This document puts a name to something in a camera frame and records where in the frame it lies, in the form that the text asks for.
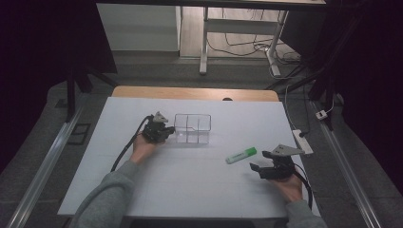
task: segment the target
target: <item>dark curtain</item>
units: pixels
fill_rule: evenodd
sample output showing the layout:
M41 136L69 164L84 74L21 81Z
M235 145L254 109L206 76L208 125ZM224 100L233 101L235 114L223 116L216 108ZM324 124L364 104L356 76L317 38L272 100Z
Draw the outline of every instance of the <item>dark curtain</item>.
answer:
M52 86L74 67L116 67L92 0L2 0L0 6L3 170L41 115Z
M372 151L400 193L402 5L398 0L373 1L334 69L336 91L345 100L345 122Z

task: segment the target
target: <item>wall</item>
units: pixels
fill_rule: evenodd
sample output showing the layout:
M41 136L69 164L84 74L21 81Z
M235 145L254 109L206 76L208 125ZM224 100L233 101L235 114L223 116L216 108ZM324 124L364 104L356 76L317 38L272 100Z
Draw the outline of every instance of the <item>wall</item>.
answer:
M178 51L178 8L97 4L112 50Z

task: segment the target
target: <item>metal rail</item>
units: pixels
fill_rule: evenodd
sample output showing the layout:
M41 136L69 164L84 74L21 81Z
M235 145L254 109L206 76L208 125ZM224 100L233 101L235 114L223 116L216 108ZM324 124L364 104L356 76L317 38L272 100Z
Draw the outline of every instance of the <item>metal rail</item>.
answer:
M318 112L319 109L315 105L315 103L311 102L312 109L315 112ZM367 226L370 228L380 228L382 225L380 224L379 218L374 211L371 202L368 199L367 194L365 193L364 189L361 187L358 178L355 175L355 171L353 170L352 166L350 165L345 152L340 146L338 142L337 136L334 131L330 131L324 122L320 122L320 127L328 141L333 154L335 155L336 162L338 167L340 168L341 173L343 174L344 179L347 182L347 185L350 188L350 191L355 198L355 201L358 205L358 208L364 218Z
M60 129L59 134L56 136L56 139L53 142L53 145L50 147L50 150L45 156L44 161L42 161L38 172L36 172L35 177L30 183L27 192L21 199L20 204L18 204L14 215L12 215L9 224L7 225L8 228L22 228L26 224L36 201L39 199L39 196L41 195L42 190L44 189L48 178L53 171L54 165L58 161L60 154L67 143L68 136L73 130L74 125L77 123L84 109L88 96L88 94L81 94L78 98L77 111L71 118L71 121L69 123L64 123Z

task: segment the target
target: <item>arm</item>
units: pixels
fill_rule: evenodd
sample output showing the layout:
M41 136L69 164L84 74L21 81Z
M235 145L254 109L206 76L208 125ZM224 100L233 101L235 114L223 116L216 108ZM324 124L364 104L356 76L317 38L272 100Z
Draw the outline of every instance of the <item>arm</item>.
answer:
M154 151L156 144L139 135L133 154L118 170L107 174L101 184L84 199L70 227L119 227L134 192L138 165Z
M288 228L325 228L326 223L321 217L315 216L308 203L302 198L302 183L293 175L287 180L271 180L278 188L285 200L288 201L287 210L289 222Z

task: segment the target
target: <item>white table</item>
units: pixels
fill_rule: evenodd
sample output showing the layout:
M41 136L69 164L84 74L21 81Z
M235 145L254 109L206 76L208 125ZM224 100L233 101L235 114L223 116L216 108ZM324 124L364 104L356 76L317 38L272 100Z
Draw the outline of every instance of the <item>white table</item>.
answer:
M59 215L73 216L106 175L141 120L161 111L173 125L177 113L209 114L209 144L179 144L171 136L142 166L126 212L149 218L281 218L278 190L253 172L249 162L270 164L261 155L279 143L295 147L280 102L222 102L145 98L107 100ZM255 146L256 156L233 164L225 158ZM119 166L128 159L131 148ZM299 156L295 163L302 165ZM314 213L318 215L314 202Z

